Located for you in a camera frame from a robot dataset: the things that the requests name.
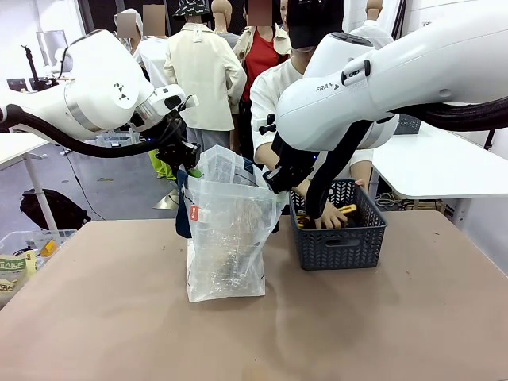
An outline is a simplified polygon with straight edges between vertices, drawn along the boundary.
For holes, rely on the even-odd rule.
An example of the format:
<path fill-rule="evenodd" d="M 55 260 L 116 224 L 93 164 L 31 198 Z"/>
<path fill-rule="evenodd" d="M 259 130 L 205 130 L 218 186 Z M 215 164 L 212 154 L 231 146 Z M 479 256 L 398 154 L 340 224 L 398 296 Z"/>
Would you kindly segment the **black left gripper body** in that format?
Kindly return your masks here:
<path fill-rule="evenodd" d="M 186 171 L 198 162 L 201 146 L 184 140 L 175 140 L 158 149 L 156 158 L 168 166 L 183 167 Z"/>

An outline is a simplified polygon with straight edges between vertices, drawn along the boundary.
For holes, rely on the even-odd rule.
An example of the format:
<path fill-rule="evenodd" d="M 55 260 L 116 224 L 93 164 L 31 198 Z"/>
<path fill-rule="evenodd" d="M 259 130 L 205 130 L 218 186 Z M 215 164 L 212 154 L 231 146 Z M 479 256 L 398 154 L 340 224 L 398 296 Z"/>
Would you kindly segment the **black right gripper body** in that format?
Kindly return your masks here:
<path fill-rule="evenodd" d="M 275 169 L 279 169 L 279 187 L 282 179 L 288 179 L 293 185 L 300 184 L 313 171 L 318 152 L 292 148 L 278 133 L 272 141 L 271 150 L 279 157 Z"/>

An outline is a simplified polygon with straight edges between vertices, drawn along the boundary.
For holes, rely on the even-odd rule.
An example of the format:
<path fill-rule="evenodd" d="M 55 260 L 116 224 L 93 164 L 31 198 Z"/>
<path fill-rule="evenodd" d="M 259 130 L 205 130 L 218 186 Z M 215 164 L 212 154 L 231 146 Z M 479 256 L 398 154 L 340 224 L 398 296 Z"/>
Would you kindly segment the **person's right hand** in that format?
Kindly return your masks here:
<path fill-rule="evenodd" d="M 327 201 L 322 215 L 314 220 L 317 229 L 340 229 L 347 225 L 347 217 L 330 201 Z"/>

